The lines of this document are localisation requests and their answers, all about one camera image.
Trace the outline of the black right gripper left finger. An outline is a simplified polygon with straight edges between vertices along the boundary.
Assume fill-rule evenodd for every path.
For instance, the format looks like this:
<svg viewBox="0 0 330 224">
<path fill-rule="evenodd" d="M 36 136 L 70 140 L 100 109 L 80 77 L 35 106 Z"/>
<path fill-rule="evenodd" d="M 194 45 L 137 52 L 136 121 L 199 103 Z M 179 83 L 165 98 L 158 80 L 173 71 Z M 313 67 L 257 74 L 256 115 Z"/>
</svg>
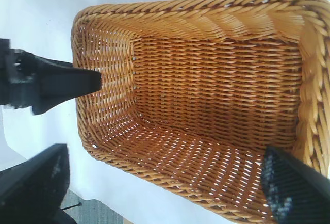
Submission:
<svg viewBox="0 0 330 224">
<path fill-rule="evenodd" d="M 1 171 L 1 223 L 74 223 L 61 209 L 70 181 L 66 144 Z"/>
</svg>

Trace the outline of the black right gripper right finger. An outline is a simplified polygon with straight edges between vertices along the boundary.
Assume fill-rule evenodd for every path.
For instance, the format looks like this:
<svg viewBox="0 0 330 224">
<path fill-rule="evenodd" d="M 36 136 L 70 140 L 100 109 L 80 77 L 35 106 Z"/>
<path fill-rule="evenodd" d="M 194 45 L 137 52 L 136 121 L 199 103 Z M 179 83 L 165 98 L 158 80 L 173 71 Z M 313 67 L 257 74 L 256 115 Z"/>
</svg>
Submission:
<svg viewBox="0 0 330 224">
<path fill-rule="evenodd" d="M 261 185 L 276 223 L 329 223 L 329 179 L 288 152 L 267 146 Z"/>
</svg>

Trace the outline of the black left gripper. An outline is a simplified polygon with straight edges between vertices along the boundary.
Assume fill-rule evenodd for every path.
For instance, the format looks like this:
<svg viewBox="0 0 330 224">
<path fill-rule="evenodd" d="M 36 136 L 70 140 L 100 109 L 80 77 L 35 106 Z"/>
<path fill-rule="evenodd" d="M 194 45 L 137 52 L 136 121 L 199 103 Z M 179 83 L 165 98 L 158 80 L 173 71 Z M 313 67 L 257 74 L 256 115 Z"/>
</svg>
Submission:
<svg viewBox="0 0 330 224">
<path fill-rule="evenodd" d="M 8 39 L 1 38 L 1 105 L 31 107 L 33 114 L 41 115 L 67 100 L 101 89 L 99 72 L 26 51 L 23 52 L 25 76 L 17 60 L 19 55 L 20 51 L 10 48 Z"/>
</svg>

